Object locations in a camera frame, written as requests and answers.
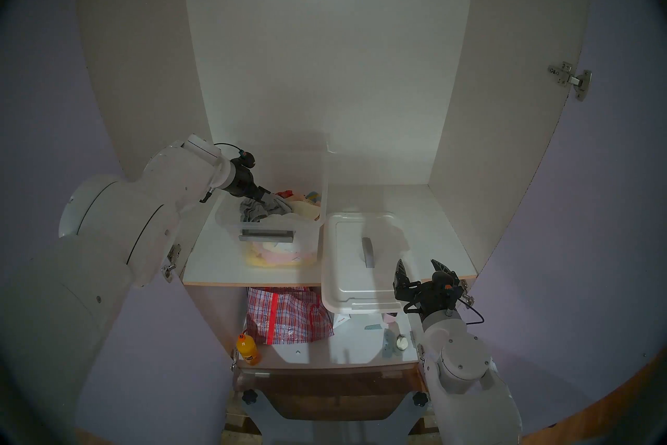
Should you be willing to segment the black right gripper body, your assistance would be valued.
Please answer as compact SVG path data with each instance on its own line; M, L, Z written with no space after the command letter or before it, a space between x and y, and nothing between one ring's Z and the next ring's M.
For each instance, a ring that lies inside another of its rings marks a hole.
M398 301L405 302L406 314L419 314L422 322L432 314L442 312L446 317L454 316L455 304L459 300L459 285L435 282L410 282L408 291L394 293Z

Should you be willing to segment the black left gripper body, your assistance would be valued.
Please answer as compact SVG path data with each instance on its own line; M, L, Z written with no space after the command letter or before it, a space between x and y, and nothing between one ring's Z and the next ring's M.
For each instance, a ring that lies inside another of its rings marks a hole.
M250 169L244 165L232 163L231 171L234 172L234 178L227 186L227 192L231 196L248 199L264 199L264 197L271 195L269 190L255 184Z

